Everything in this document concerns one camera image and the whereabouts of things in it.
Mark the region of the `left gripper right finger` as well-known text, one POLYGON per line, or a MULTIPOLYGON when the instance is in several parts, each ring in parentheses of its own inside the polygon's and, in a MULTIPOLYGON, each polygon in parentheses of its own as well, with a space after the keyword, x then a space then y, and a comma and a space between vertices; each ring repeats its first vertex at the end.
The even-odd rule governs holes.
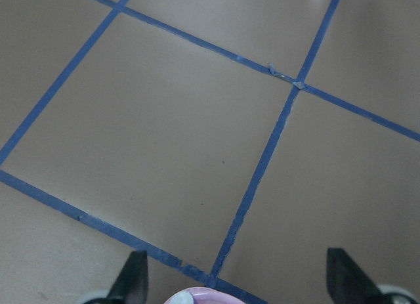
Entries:
POLYGON ((343 248, 328 248, 326 287, 334 303, 413 303, 413 294, 375 282, 343 248))

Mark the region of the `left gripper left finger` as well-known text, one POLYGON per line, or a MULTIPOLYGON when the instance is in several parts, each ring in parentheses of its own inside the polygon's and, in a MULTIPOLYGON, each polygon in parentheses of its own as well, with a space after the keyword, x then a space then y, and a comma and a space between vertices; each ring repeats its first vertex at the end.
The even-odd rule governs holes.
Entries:
POLYGON ((145 303, 147 297, 147 253, 132 251, 105 297, 105 303, 145 303))

